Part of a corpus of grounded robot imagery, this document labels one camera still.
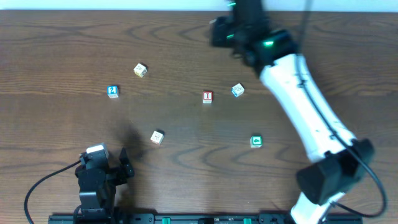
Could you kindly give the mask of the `red letter I block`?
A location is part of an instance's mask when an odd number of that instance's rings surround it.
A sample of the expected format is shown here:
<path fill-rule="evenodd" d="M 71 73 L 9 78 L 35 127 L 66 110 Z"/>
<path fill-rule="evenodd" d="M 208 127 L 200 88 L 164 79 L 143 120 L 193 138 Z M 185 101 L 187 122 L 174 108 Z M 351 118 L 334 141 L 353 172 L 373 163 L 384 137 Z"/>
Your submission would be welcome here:
<path fill-rule="evenodd" d="M 204 91 L 202 94 L 203 104 L 211 104 L 212 101 L 213 101 L 213 92 L 212 91 Z"/>

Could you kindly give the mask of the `blue number 2 block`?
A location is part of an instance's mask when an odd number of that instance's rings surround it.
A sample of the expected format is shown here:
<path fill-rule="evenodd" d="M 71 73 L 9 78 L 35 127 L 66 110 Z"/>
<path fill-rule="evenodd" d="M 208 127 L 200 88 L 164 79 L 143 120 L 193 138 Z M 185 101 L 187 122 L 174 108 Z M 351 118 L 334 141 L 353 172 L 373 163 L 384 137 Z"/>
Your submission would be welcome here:
<path fill-rule="evenodd" d="M 107 95 L 110 98 L 118 98 L 119 97 L 119 88 L 117 85 L 111 85 L 107 87 Z"/>

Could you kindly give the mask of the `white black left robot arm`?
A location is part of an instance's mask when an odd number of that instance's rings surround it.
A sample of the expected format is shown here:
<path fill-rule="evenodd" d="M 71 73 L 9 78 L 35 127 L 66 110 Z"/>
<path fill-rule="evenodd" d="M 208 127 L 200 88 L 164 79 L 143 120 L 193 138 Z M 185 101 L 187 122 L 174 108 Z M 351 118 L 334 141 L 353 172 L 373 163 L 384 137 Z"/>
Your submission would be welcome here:
<path fill-rule="evenodd" d="M 84 220 L 110 220 L 114 216 L 116 187 L 134 177 L 134 169 L 125 148 L 121 149 L 119 165 L 109 166 L 106 151 L 84 152 L 81 165 L 75 170 L 80 187 L 79 198 Z"/>

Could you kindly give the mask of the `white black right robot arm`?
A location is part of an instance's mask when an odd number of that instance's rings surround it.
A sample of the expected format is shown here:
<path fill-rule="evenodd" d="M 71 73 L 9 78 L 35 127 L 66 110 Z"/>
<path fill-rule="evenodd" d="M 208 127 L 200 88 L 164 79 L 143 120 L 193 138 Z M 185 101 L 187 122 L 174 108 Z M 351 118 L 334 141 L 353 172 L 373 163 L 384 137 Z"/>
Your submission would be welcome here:
<path fill-rule="evenodd" d="M 287 30 L 274 30 L 258 0 L 229 2 L 215 19 L 210 43 L 231 48 L 254 69 L 284 109 L 305 147 L 310 165 L 297 172 L 300 188 L 290 211 L 295 223 L 322 223 L 329 209 L 364 176 L 374 156 L 334 114 L 316 86 L 298 45 Z"/>

